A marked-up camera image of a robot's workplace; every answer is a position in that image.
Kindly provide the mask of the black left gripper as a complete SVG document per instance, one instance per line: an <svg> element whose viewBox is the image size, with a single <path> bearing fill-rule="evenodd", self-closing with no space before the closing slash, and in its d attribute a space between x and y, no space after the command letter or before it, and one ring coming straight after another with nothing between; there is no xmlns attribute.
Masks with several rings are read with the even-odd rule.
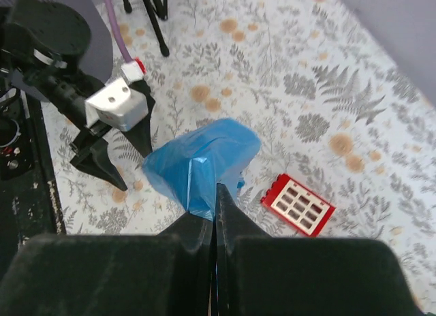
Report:
<svg viewBox="0 0 436 316"><path fill-rule="evenodd" d="M32 69L24 74L25 84L35 87L56 109L70 120L79 130L79 134L70 143L74 156L70 163L79 171L102 179L121 191L127 185L108 156L108 143L104 136L111 126L97 121L87 126L85 100L104 88L104 83L97 78L78 71L72 76L61 74L44 74ZM153 152L151 144L151 114L155 100L151 88L145 80L133 82L130 88L143 94L148 107L148 114L124 136L142 157Z"/></svg>

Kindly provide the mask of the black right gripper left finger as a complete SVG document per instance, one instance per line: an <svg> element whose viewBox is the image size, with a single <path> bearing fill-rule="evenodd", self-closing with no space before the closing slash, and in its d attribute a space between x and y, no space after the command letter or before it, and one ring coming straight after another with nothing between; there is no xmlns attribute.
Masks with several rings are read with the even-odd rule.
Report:
<svg viewBox="0 0 436 316"><path fill-rule="evenodd" d="M2 315L206 315L213 223L157 235L30 239L1 281Z"/></svg>

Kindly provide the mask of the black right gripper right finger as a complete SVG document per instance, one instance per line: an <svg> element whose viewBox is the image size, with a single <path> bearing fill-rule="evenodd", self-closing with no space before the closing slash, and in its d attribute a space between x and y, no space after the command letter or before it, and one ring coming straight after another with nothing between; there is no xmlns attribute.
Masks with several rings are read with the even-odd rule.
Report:
<svg viewBox="0 0 436 316"><path fill-rule="evenodd" d="M361 238L275 238L218 185L214 315L420 315L398 259Z"/></svg>

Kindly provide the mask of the blue plastic trash bag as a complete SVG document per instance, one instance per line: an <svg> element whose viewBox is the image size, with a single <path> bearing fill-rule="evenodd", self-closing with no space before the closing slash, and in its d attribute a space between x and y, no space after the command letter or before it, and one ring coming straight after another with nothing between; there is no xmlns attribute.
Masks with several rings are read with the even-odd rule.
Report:
<svg viewBox="0 0 436 316"><path fill-rule="evenodd" d="M153 151L142 171L154 190L186 212L213 221L217 185L225 185L235 198L245 184L242 172L260 147L260 139L250 128L221 118Z"/></svg>

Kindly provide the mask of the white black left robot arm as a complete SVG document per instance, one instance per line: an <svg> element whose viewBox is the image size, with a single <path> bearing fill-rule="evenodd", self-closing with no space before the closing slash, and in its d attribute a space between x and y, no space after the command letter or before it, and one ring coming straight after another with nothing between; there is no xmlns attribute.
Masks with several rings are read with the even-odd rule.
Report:
<svg viewBox="0 0 436 316"><path fill-rule="evenodd" d="M146 157L152 152L151 112L155 100L139 59L122 65L112 82L85 74L79 62L91 43L88 22L57 2L16 0L1 24L1 62L36 88L69 119L79 134L70 147L71 164L122 191L127 185L108 156L104 136L118 129Z"/></svg>

